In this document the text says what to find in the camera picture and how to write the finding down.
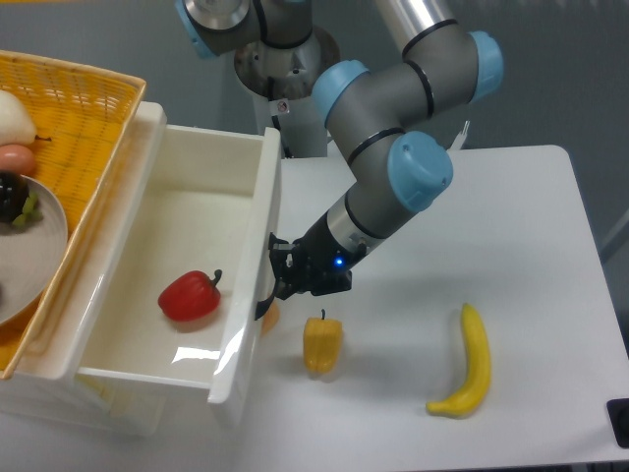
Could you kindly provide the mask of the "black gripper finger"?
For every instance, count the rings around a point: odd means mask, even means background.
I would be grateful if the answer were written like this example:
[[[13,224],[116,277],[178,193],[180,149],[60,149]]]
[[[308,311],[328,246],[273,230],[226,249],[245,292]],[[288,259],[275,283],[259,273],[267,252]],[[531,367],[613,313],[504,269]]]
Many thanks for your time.
[[[313,296],[325,296],[352,289],[353,274],[351,270],[342,272],[324,272],[312,285]]]
[[[293,248],[294,244],[278,238],[274,233],[269,234],[267,249],[274,276],[272,294],[280,300],[287,300],[293,295],[292,285],[286,278],[290,272],[288,260]]]

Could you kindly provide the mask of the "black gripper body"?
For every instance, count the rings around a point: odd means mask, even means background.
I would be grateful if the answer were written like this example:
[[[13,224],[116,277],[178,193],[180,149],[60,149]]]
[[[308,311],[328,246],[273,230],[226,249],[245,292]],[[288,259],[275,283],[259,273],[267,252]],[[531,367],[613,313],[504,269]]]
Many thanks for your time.
[[[360,241],[354,250],[347,250],[335,239],[326,213],[293,244],[296,279],[292,285],[295,290],[310,290],[324,272],[351,270],[367,255],[364,241]]]

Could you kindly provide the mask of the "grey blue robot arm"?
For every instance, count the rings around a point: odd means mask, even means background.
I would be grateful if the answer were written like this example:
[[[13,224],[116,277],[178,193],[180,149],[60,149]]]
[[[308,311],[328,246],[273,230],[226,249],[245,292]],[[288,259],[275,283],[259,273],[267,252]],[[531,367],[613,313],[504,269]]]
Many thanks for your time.
[[[446,150],[416,125],[502,83],[499,45],[463,30],[443,1],[380,1],[401,55],[379,73],[340,60],[309,1],[179,1],[197,54],[234,56],[241,84],[264,100],[289,156],[330,137],[352,187],[292,242],[270,237],[272,297],[347,291],[353,267],[449,186]]]

